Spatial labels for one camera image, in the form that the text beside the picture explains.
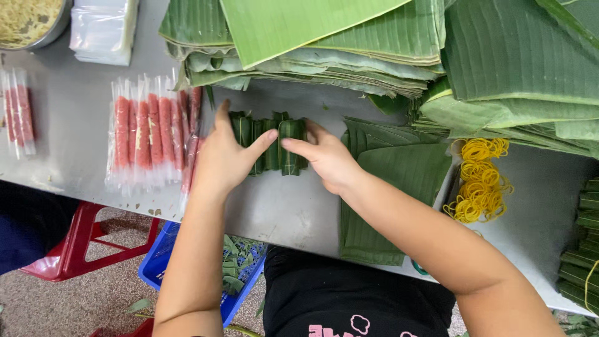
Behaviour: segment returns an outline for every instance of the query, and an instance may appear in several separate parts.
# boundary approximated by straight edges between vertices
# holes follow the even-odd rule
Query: metal table
[[[0,141],[0,179],[69,197],[179,221],[179,186],[158,194],[123,197],[104,190],[107,162],[110,82],[119,76],[171,74],[178,64],[165,53],[156,33],[166,1],[140,4],[131,66],[115,67],[79,62],[68,48],[69,33],[53,44],[30,52],[6,53],[5,66],[21,66],[31,74],[34,128],[38,154],[25,160],[8,156]],[[402,122],[383,116],[361,93],[325,85],[252,80],[245,92],[214,89],[217,104],[232,101],[232,110],[252,110],[259,118],[270,111],[308,117],[337,136],[345,130],[343,115],[375,121]],[[203,102],[205,127],[213,119]],[[507,213],[489,224],[472,224],[532,282],[546,304],[588,313],[562,298],[554,288],[559,253],[572,237],[578,193],[596,175],[597,162],[583,157],[512,146],[496,161],[500,172],[516,187],[506,197]],[[301,176],[266,172],[246,179],[231,194],[226,207],[226,232],[317,254],[338,257],[339,200],[320,184],[313,170]],[[379,268],[418,278],[406,260],[403,267]]]

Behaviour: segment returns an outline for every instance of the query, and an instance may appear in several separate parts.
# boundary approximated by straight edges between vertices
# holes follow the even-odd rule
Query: stack of banana leaves
[[[441,137],[357,118],[344,121],[341,141],[364,170],[432,206],[452,162]],[[404,253],[343,200],[339,237],[341,258],[390,266],[404,261]]]
[[[179,87],[256,78],[417,98],[445,73],[443,0],[170,0],[159,33]]]
[[[415,129],[599,158],[596,2],[456,0],[445,13],[447,77],[410,103]]]
[[[589,180],[580,193],[576,224],[581,238],[579,248],[562,254],[558,289],[562,296],[586,307],[586,286],[588,308],[599,312],[599,268],[595,267],[599,260],[599,178]]]
[[[279,131],[279,140],[294,138],[306,140],[305,121],[291,119],[287,112],[273,112],[272,119],[253,119],[251,113],[243,111],[229,112],[233,134],[237,143],[244,148],[249,147],[260,135],[270,129]],[[300,170],[308,168],[308,161],[295,153],[283,149],[280,142],[275,142],[258,158],[248,174],[257,177],[264,171],[281,170],[282,175],[299,176]]]

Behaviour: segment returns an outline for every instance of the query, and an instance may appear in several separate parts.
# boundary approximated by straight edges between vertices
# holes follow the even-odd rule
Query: right hand
[[[306,127],[308,136],[311,136],[308,137],[310,142],[285,138],[281,145],[287,151],[308,159],[329,192],[342,194],[366,172],[339,138],[309,119],[306,120]]]

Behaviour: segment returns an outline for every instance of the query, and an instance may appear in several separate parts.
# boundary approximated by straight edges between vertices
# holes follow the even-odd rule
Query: fingernail
[[[279,136],[279,132],[277,130],[270,130],[270,134],[268,135],[269,140],[275,140]]]

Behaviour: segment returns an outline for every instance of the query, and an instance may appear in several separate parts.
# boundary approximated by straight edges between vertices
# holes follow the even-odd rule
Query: floor
[[[117,209],[104,209],[97,221],[119,245],[133,247],[145,241],[150,218]],[[86,259],[114,253],[114,248],[93,244]],[[156,303],[158,292],[137,276],[143,256],[96,270],[63,282],[47,282],[13,271],[0,275],[0,337],[89,336],[102,328],[100,336],[119,336],[135,330],[145,318],[126,314],[125,309],[140,299]],[[260,278],[246,297],[232,324],[264,336],[262,317],[256,312],[264,298],[266,283]],[[457,306],[453,309],[449,336],[465,332]],[[141,311],[152,315],[152,308]],[[243,337],[227,330],[226,337]]]

